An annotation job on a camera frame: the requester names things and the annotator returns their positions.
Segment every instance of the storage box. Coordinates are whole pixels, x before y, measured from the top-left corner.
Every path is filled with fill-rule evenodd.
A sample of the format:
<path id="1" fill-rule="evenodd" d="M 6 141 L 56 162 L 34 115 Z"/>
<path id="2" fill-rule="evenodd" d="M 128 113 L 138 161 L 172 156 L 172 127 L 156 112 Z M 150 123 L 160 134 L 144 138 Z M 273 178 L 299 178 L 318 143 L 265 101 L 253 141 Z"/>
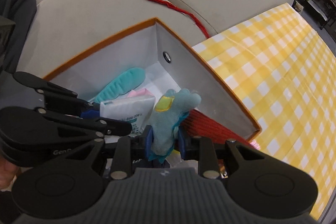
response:
<path id="1" fill-rule="evenodd" d="M 45 79 L 89 100 L 132 67 L 146 71 L 147 88 L 157 100 L 168 90 L 187 88 L 202 97 L 199 110 L 250 139 L 260 126 L 232 90 L 202 58 L 159 19 L 129 27 L 64 63 Z"/>

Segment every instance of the yellow patch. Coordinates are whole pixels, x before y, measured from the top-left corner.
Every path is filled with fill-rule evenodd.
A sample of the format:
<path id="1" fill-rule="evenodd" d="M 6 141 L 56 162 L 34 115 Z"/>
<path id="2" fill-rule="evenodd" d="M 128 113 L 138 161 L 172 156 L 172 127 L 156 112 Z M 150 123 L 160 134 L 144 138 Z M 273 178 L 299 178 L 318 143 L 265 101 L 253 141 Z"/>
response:
<path id="1" fill-rule="evenodd" d="M 174 96 L 172 97 L 162 96 L 155 106 L 155 111 L 164 112 L 169 110 L 174 99 L 175 99 Z"/>

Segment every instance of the metal grommet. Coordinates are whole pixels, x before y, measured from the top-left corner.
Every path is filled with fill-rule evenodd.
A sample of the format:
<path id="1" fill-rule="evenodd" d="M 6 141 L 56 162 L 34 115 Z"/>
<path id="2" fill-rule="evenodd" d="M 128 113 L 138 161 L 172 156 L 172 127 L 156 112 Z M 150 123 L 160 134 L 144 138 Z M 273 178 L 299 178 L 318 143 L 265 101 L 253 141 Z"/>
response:
<path id="1" fill-rule="evenodd" d="M 206 179 L 216 179 L 220 176 L 220 173 L 214 170 L 207 170 L 203 173 L 203 177 Z"/>
<path id="2" fill-rule="evenodd" d="M 37 111 L 40 113 L 40 114 L 46 114 L 46 110 L 44 108 L 39 108 L 37 109 Z"/>
<path id="3" fill-rule="evenodd" d="M 100 138 L 104 138 L 104 134 L 99 131 L 96 132 L 96 135 Z"/>
<path id="4" fill-rule="evenodd" d="M 127 173 L 124 171 L 114 171 L 111 173 L 111 178 L 114 180 L 121 180 L 127 178 Z"/>
<path id="5" fill-rule="evenodd" d="M 167 63 L 171 63 L 171 59 L 170 59 L 170 56 L 167 52 L 163 52 L 163 58 L 166 60 Z"/>

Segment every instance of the white plastic package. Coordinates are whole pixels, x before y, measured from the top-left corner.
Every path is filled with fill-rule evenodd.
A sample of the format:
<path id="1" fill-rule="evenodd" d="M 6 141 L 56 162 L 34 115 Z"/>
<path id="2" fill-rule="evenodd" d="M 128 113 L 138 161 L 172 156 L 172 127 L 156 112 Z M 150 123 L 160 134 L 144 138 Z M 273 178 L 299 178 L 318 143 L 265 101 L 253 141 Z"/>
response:
<path id="1" fill-rule="evenodd" d="M 140 135 L 152 114 L 154 104 L 155 97 L 152 95 L 103 101 L 100 103 L 100 116 L 130 122 L 131 134 Z"/>

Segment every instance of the gray ribbed panel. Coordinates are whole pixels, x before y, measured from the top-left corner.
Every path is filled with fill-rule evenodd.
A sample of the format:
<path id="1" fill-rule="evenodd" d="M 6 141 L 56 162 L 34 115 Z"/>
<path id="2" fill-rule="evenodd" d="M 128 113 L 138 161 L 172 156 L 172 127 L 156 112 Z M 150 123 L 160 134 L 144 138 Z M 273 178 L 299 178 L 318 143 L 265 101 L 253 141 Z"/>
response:
<path id="1" fill-rule="evenodd" d="M 58 220 L 27 215 L 15 224 L 316 224 L 308 214 L 286 220 L 253 215 L 236 205 L 218 180 L 194 169 L 137 169 L 134 176 L 111 182 L 102 198 L 85 212 Z"/>

